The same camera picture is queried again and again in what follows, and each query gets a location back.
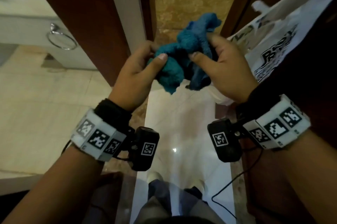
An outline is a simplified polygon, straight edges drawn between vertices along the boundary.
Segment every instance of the white cabinet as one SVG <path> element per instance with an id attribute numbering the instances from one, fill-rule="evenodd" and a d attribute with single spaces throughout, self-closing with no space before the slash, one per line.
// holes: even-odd
<path id="1" fill-rule="evenodd" d="M 75 40 L 59 18 L 3 15 L 0 16 L 0 43 L 42 46 L 66 68 L 96 69 L 79 45 L 74 50 L 64 50 L 50 43 L 47 34 L 51 31 L 51 23 Z M 50 35 L 50 40 L 60 47 L 72 48 L 74 42 L 71 39 L 64 35 Z"/>

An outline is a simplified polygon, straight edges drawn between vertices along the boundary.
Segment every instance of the towel ring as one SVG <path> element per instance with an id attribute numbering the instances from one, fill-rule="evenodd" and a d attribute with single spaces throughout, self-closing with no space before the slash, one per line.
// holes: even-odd
<path id="1" fill-rule="evenodd" d="M 50 43 L 52 43 L 55 47 L 58 47 L 58 48 L 61 48 L 61 49 L 64 49 L 64 50 L 74 50 L 75 48 L 78 47 L 77 45 L 77 42 L 76 40 L 74 40 L 73 38 L 71 38 L 69 35 L 65 34 L 65 33 L 62 33 L 62 32 L 59 32 L 58 30 L 60 29 L 60 27 L 57 25 L 57 24 L 54 24 L 54 23 L 51 23 L 50 24 L 50 32 L 47 32 L 46 36 L 47 36 L 47 39 L 49 40 Z M 73 47 L 62 47 L 62 46 L 59 46 L 57 44 L 55 44 L 51 39 L 50 39 L 50 35 L 61 35 L 61 36 L 65 36 L 67 37 L 68 39 L 70 39 L 73 43 L 74 43 L 74 46 Z"/>

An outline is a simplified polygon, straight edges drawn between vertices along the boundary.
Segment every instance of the foot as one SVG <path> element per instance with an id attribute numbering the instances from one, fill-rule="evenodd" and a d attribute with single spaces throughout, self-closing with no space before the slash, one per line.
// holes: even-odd
<path id="1" fill-rule="evenodd" d="M 205 183 L 204 183 L 204 181 L 202 181 L 200 179 L 194 180 L 190 184 L 189 188 L 193 188 L 193 187 L 196 187 L 201 192 L 201 194 L 204 195 L 204 193 L 205 193 Z"/>
<path id="2" fill-rule="evenodd" d="M 158 172 L 149 172 L 148 173 L 148 178 L 147 178 L 147 183 L 150 184 L 150 182 L 154 181 L 154 180 L 163 180 L 163 177 L 160 175 L 160 173 Z"/>

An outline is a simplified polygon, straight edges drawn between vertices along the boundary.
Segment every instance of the leg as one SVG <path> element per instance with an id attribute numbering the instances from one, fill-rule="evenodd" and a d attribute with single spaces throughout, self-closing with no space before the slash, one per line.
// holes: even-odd
<path id="1" fill-rule="evenodd" d="M 139 211 L 135 224 L 144 223 L 147 219 L 164 219 L 172 215 L 170 190 L 162 176 L 157 172 L 150 173 L 148 184 L 148 201 Z"/>
<path id="2" fill-rule="evenodd" d="M 184 189 L 179 198 L 180 214 L 207 219 L 214 224 L 225 224 L 208 203 L 202 201 L 204 190 L 204 183 L 201 180 L 196 180 L 189 189 Z"/>

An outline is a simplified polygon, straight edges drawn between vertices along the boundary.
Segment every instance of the blue towel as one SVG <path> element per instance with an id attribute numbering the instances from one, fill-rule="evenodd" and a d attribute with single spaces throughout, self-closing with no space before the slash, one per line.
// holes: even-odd
<path id="1" fill-rule="evenodd" d="M 215 13 L 205 13 L 197 21 L 189 22 L 178 34 L 176 43 L 163 45 L 154 54 L 155 57 L 161 53 L 168 55 L 164 68 L 156 78 L 167 92 L 173 94 L 184 78 L 191 81 L 186 87 L 190 90 L 200 90 L 211 83 L 208 75 L 190 61 L 188 54 L 199 51 L 217 61 L 218 56 L 209 45 L 206 32 L 213 32 L 220 25 L 221 20 Z"/>

